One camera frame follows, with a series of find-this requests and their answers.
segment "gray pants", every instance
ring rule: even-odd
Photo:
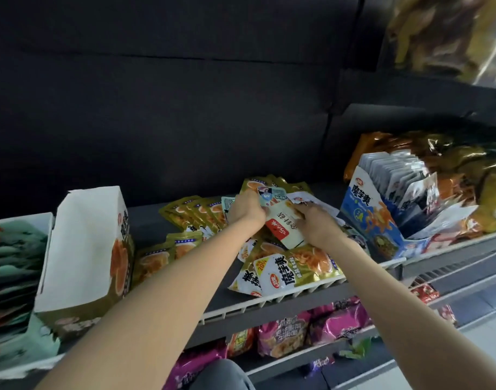
[[[218,360],[198,375],[190,390],[255,390],[255,387],[232,360]]]

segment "dark gray wall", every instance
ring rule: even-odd
[[[359,0],[0,0],[0,217],[311,180]]]

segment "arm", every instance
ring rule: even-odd
[[[335,259],[413,389],[496,389],[495,361],[375,263],[329,214],[297,207],[306,240]]]
[[[263,226],[258,195],[238,195],[228,218],[224,231],[112,308],[36,389],[160,390],[233,258]]]

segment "right hand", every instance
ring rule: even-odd
[[[302,212],[305,217],[304,220],[297,220],[297,227],[306,242],[311,245],[327,252],[338,242],[349,240],[335,219],[321,206],[309,202],[307,205],[296,204],[295,208]]]

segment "gray floor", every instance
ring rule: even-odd
[[[496,317],[485,324],[467,331],[465,335],[496,360]],[[394,368],[353,387],[353,390],[409,390],[410,388],[400,368]]]

